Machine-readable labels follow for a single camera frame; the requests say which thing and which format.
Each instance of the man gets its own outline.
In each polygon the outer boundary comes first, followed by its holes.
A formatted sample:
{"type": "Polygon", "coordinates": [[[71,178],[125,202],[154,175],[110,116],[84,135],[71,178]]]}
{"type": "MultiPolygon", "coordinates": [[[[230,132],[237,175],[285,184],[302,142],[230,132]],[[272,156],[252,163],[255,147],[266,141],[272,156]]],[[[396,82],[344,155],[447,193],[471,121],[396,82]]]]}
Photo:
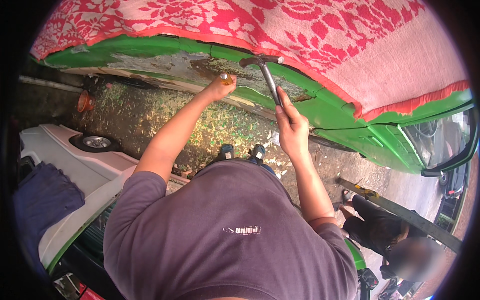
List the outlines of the man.
{"type": "Polygon", "coordinates": [[[435,270],[440,269],[443,263],[440,245],[428,239],[425,232],[376,207],[360,195],[355,194],[352,199],[350,196],[348,190],[343,190],[344,204],[353,207],[363,220],[340,205],[338,209],[345,217],[343,229],[361,246],[383,256],[380,267],[383,279],[399,275],[419,282],[435,276],[435,270]]]}
{"type": "Polygon", "coordinates": [[[276,176],[243,159],[217,161],[165,196],[199,116],[232,79],[213,80],[153,137],[108,220],[105,269],[129,300],[351,299],[357,273],[308,151],[308,121],[281,88],[280,144],[304,219],[276,176]]]}

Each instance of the red patterned cloth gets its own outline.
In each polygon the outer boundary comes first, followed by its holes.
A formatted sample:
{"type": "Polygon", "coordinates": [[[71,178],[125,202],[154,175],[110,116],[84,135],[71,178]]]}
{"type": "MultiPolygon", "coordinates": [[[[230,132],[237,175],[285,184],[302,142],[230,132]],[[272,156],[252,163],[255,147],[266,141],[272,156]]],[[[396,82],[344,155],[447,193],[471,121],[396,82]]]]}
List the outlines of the red patterned cloth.
{"type": "Polygon", "coordinates": [[[31,54],[162,33],[282,55],[365,120],[468,88],[455,47],[420,0],[63,0],[31,54]]]}

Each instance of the hammer handle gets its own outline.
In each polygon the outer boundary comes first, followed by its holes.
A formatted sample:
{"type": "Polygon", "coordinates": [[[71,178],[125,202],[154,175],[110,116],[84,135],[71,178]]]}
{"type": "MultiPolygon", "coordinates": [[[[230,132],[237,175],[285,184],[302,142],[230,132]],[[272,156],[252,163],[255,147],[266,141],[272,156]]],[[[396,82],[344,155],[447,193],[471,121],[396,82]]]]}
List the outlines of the hammer handle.
{"type": "Polygon", "coordinates": [[[260,67],[260,70],[262,71],[262,74],[265,77],[265,81],[267,82],[268,89],[270,89],[270,92],[272,93],[273,101],[275,102],[275,105],[280,105],[280,100],[278,99],[278,93],[276,92],[276,85],[275,81],[273,80],[272,74],[270,73],[270,70],[267,67],[267,64],[265,62],[260,62],[258,64],[260,67]]]}

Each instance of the green van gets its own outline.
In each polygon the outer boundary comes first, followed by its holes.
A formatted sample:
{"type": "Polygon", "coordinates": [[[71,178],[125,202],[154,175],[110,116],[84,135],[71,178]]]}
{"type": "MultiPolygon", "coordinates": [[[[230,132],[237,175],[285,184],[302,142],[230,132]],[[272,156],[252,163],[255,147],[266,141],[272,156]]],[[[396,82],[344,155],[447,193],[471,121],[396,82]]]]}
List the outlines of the green van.
{"type": "MultiPolygon", "coordinates": [[[[224,102],[275,120],[274,102],[258,67],[238,65],[251,55],[245,49],[178,36],[123,35],[50,54],[39,63],[69,73],[125,76],[193,93],[221,72],[229,72],[238,76],[238,87],[224,102]]],[[[475,152],[478,135],[470,90],[428,102],[409,115],[386,112],[365,122],[355,120],[353,104],[299,70],[268,66],[277,85],[309,119],[314,142],[358,152],[382,167],[429,177],[466,163],[475,152]]]]}

